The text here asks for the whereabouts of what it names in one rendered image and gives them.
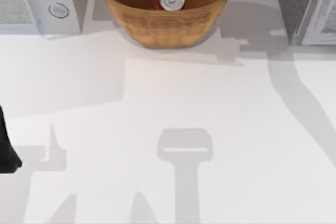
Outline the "brown woven basket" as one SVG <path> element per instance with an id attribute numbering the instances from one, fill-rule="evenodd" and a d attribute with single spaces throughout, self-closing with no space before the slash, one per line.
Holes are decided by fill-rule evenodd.
<path id="1" fill-rule="evenodd" d="M 228 0 L 185 0 L 182 10 L 159 10 L 159 0 L 104 0 L 117 23 L 148 48 L 183 48 L 199 42 Z"/>

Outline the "pale microwave oven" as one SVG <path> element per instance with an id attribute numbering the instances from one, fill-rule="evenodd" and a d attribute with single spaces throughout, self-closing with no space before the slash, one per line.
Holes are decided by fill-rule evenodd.
<path id="1" fill-rule="evenodd" d="M 49 5 L 69 9 L 64 19 L 53 17 Z M 77 35 L 82 32 L 88 0 L 0 0 L 0 35 Z"/>

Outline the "round microwave knob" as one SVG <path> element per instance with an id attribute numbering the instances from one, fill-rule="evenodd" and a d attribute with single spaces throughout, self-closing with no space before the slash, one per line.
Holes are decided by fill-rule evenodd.
<path id="1" fill-rule="evenodd" d="M 64 19 L 69 15 L 69 9 L 62 3 L 54 3 L 48 7 L 49 13 L 58 19 Z"/>

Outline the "grey cabinet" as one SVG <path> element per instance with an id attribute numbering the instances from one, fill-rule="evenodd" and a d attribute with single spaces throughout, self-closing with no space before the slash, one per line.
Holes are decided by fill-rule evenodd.
<path id="1" fill-rule="evenodd" d="M 336 0 L 278 0 L 291 45 L 336 46 Z"/>

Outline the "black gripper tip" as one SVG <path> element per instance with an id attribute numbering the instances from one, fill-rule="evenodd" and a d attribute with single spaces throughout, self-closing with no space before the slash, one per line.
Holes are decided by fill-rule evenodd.
<path id="1" fill-rule="evenodd" d="M 7 133 L 3 109 L 0 106 L 0 174 L 12 174 L 22 167 Z"/>

